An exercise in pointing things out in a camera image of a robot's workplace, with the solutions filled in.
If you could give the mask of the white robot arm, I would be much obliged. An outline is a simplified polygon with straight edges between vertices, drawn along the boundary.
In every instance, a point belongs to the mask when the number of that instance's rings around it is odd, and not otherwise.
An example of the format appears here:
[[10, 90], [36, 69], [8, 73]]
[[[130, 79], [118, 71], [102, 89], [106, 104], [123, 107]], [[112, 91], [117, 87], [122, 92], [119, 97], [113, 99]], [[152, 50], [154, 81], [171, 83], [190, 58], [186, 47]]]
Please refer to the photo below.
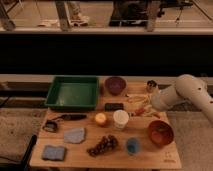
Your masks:
[[202, 79], [189, 74], [178, 76], [172, 85], [153, 93], [150, 105], [163, 112], [185, 101], [201, 110], [213, 125], [213, 98], [207, 91], [207, 85]]

